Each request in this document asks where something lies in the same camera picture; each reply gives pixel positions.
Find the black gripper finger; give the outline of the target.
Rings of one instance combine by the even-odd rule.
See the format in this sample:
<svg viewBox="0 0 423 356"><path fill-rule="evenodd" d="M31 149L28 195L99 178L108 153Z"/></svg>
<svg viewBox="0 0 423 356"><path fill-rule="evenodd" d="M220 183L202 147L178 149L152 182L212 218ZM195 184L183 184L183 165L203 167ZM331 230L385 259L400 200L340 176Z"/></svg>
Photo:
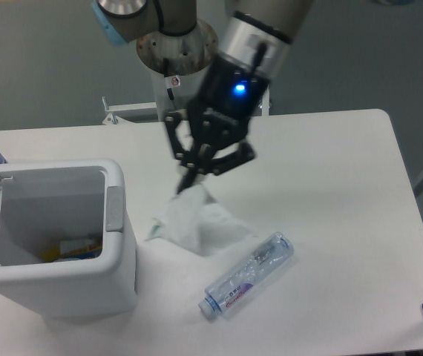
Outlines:
<svg viewBox="0 0 423 356"><path fill-rule="evenodd" d="M178 127L186 119L184 110L170 111L164 118L173 157L179 162L179 166L185 169L177 185L178 194L192 187L199 176L204 177L212 172L212 147L206 142L212 128L210 118L204 116L197 120L188 121L192 136L192 143L189 149L183 147L177 135Z"/></svg>
<svg viewBox="0 0 423 356"><path fill-rule="evenodd" d="M246 140L240 141L237 149L230 154L214 158L216 153L217 150L212 146L208 144L201 145L196 163L198 174L219 176L255 158L255 151Z"/></svg>

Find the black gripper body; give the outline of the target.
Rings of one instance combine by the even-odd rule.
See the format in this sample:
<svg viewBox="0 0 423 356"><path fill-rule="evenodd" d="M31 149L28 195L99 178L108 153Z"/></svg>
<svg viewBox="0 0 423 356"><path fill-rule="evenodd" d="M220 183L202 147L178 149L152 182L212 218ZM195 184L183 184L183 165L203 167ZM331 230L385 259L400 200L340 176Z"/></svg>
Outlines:
<svg viewBox="0 0 423 356"><path fill-rule="evenodd" d="M269 83L259 73L216 56L187 104L194 146L209 145L219 151L245 139L251 115Z"/></svg>

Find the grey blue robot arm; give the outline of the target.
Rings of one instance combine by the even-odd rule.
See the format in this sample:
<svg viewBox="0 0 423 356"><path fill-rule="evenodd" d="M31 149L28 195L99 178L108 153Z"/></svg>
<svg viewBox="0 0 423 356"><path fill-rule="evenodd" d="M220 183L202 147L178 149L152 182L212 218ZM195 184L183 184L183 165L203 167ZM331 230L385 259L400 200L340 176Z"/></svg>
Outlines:
<svg viewBox="0 0 423 356"><path fill-rule="evenodd" d="M249 121L311 1L93 1L108 40L151 72L183 191L255 157Z"/></svg>

